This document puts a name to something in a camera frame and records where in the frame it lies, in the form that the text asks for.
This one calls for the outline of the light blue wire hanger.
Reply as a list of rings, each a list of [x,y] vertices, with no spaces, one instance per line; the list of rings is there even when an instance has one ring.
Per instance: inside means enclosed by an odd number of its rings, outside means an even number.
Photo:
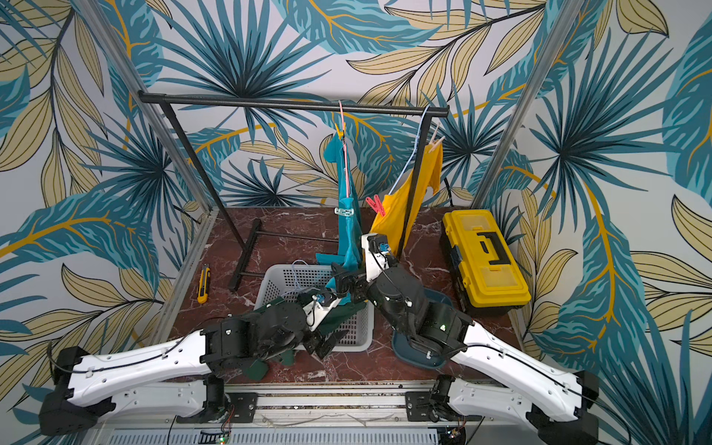
[[[304,260],[302,260],[302,259],[298,259],[298,260],[296,260],[296,261],[293,261],[293,263],[291,263],[291,264],[289,265],[289,271],[291,272],[291,275],[292,275],[293,289],[292,289],[292,290],[286,290],[285,292],[281,293],[281,294],[280,294],[281,297],[285,297],[285,296],[290,295],[290,294],[297,294],[297,293],[299,293],[299,292],[302,292],[302,291],[304,291],[304,290],[308,290],[308,289],[311,289],[311,288],[312,288],[311,286],[303,286],[303,285],[300,283],[299,277],[298,277],[298,274],[297,274],[297,268],[296,268],[297,265],[303,265],[303,266],[305,266],[305,267],[308,267],[308,266],[309,266],[309,263],[307,263],[307,261],[304,261]]]

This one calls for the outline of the dark green t-shirt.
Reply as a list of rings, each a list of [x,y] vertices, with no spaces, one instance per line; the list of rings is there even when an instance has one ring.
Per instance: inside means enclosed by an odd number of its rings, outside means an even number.
[[[319,295],[315,290],[300,294],[300,299]],[[353,313],[363,309],[362,303],[346,304],[343,315],[349,318]],[[247,359],[239,369],[242,374],[253,381],[262,380],[269,371],[270,361],[283,362],[291,365],[294,362],[294,350],[302,345],[303,331],[306,328],[306,315],[299,302],[277,300],[269,306],[250,313],[246,318],[248,324]]]

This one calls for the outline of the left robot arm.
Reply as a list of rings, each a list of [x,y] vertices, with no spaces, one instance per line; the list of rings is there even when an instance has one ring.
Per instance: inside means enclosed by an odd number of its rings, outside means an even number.
[[[127,413],[225,424],[235,402],[224,392],[222,374],[261,371],[267,361],[298,346],[326,357],[346,335],[339,328],[321,333],[326,315],[322,308],[281,302],[129,352],[93,355],[66,348],[51,360],[55,389],[42,402],[40,431],[48,437],[70,435]]]

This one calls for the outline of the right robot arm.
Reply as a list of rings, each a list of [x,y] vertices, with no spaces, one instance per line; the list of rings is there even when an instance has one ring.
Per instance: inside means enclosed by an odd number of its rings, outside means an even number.
[[[335,294],[370,302],[394,331],[424,354],[477,370],[498,387],[440,376],[426,405],[439,418],[493,417],[519,422],[546,444],[596,444],[599,420],[591,407],[599,381],[567,372],[500,340],[471,316],[426,296],[422,283],[399,265],[348,271],[331,266]]]

